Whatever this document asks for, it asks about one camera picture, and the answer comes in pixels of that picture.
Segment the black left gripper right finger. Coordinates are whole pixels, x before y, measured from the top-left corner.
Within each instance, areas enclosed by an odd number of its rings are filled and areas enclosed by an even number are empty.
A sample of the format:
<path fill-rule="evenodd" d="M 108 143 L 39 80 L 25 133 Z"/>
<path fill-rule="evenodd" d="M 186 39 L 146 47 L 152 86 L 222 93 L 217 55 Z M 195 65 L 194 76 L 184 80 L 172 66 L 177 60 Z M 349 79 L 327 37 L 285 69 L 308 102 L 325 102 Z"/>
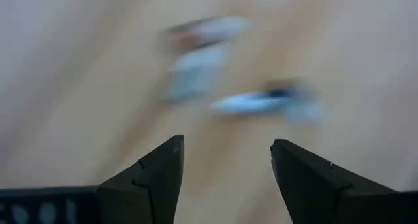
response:
<path fill-rule="evenodd" d="M 270 152 L 274 177 L 293 223 L 332 223 L 345 192 L 353 196 L 393 192 L 285 139 L 276 139 Z"/>

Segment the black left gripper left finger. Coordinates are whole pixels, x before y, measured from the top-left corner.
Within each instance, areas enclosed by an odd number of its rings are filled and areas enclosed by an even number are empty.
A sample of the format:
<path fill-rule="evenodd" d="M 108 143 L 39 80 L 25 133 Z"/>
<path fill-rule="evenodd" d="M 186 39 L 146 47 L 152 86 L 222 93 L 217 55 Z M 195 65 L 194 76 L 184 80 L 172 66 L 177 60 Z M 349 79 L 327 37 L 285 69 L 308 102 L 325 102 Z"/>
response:
<path fill-rule="evenodd" d="M 103 182 L 102 223 L 173 224 L 184 166 L 184 137 L 175 135 Z"/>

